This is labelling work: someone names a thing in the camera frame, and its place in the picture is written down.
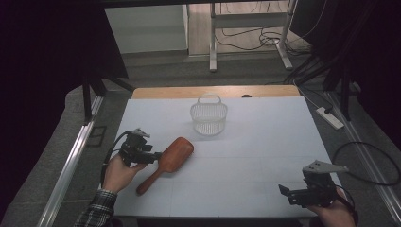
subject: hand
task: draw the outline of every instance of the hand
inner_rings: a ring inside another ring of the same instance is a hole
[[[339,188],[337,193],[345,198]],[[329,207],[307,206],[307,209],[316,213],[325,227],[355,227],[354,218],[340,201],[335,200]]]
[[[133,177],[148,164],[137,164],[134,167],[127,167],[123,159],[116,154],[109,162],[104,177],[103,189],[118,193],[132,181]]]

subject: sleeve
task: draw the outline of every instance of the sleeve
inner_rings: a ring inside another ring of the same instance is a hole
[[[114,204],[117,194],[111,191],[98,189],[86,211],[82,212],[75,223],[75,227],[104,226],[114,213]]]

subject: white power strip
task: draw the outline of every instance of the white power strip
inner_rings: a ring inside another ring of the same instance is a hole
[[[331,126],[334,127],[334,129],[338,130],[344,127],[344,125],[331,113],[325,113],[325,108],[321,107],[316,110],[316,112],[324,119],[326,120]]]

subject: wire basket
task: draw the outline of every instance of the wire basket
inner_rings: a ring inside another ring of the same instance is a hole
[[[202,98],[213,96],[218,102],[201,102]],[[221,103],[217,94],[206,93],[198,98],[198,102],[191,107],[191,117],[194,130],[202,135],[216,135],[225,127],[227,106]]]

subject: white table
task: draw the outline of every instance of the white table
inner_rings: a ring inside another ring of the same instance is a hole
[[[223,98],[226,129],[206,137],[192,128],[195,98],[132,99],[117,136],[140,127],[154,151],[177,137],[195,147],[176,173],[164,174],[143,196],[135,189],[157,168],[139,172],[119,193],[117,216],[138,218],[302,218],[313,213],[289,205],[278,184],[305,189],[302,168],[315,160],[330,163],[303,97]],[[332,174],[340,184],[337,175]]]

